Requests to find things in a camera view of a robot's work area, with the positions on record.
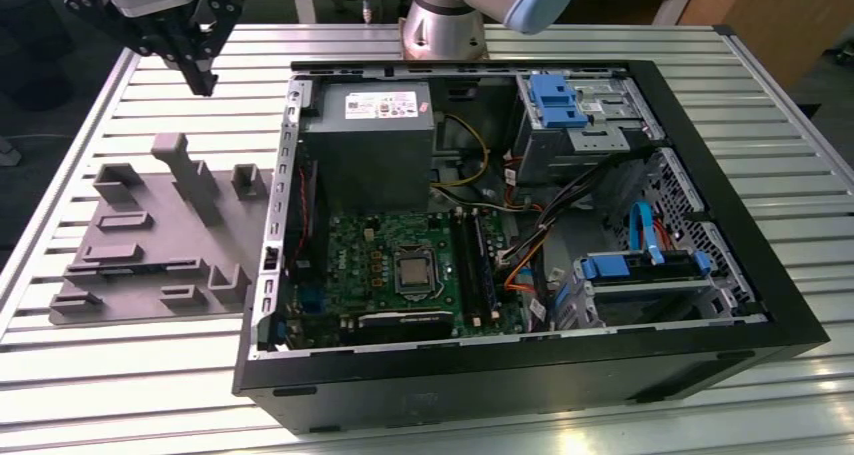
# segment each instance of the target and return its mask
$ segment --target sticker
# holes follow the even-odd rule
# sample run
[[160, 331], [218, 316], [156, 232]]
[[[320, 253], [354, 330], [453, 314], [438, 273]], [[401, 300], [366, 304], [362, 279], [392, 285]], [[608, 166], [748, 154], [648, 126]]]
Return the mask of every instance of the sticker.
[[414, 118], [414, 92], [361, 92], [346, 95], [344, 118]]
[[581, 110], [584, 112], [601, 112], [601, 104], [597, 102], [581, 102]]
[[539, 318], [540, 322], [545, 321], [545, 307], [539, 303], [539, 300], [535, 298], [531, 299], [531, 305], [528, 307], [531, 309], [531, 313]]

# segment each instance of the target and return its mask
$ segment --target yellow wire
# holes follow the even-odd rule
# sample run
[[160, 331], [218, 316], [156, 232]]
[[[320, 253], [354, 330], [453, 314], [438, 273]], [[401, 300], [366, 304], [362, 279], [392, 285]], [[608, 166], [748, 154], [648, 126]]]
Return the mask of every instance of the yellow wire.
[[482, 137], [480, 136], [477, 131], [472, 128], [472, 126], [468, 125], [468, 123], [465, 123], [465, 121], [461, 118], [458, 118], [456, 115], [450, 113], [446, 113], [444, 116], [445, 118], [456, 120], [458, 124], [465, 128], [465, 130], [468, 130], [468, 133], [470, 133], [470, 135], [477, 139], [477, 143], [480, 144], [480, 149], [482, 150], [482, 166], [480, 167], [480, 170], [477, 170], [477, 173], [474, 173], [470, 177], [462, 180], [429, 184], [430, 187], [458, 187], [461, 185], [465, 185], [466, 183], [473, 182], [485, 173], [486, 165], [489, 163], [489, 150], [485, 148], [485, 142], [482, 141]]

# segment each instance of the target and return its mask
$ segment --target blue cable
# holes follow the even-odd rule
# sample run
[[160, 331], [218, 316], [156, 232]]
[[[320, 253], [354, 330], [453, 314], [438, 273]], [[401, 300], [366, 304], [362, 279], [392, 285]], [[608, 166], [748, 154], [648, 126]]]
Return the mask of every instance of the blue cable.
[[[640, 246], [640, 234], [637, 233], [637, 218], [640, 218], [643, 230], [643, 247]], [[664, 256], [657, 248], [657, 239], [652, 228], [652, 207], [644, 201], [635, 202], [628, 213], [628, 249], [645, 250], [652, 257], [652, 264], [664, 263]]]

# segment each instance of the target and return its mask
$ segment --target power supply label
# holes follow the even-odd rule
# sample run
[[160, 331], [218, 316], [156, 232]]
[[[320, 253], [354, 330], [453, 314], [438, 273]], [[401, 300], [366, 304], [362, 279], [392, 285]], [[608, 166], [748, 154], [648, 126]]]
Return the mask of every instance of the power supply label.
[[360, 92], [345, 98], [344, 118], [416, 118], [414, 92]]

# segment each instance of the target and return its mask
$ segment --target cpu socket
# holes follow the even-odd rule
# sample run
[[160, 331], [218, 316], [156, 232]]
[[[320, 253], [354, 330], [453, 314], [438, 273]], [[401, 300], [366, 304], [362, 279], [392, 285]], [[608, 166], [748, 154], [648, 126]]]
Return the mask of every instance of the cpu socket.
[[393, 252], [394, 292], [417, 302], [436, 291], [434, 252], [422, 245], [400, 245]]

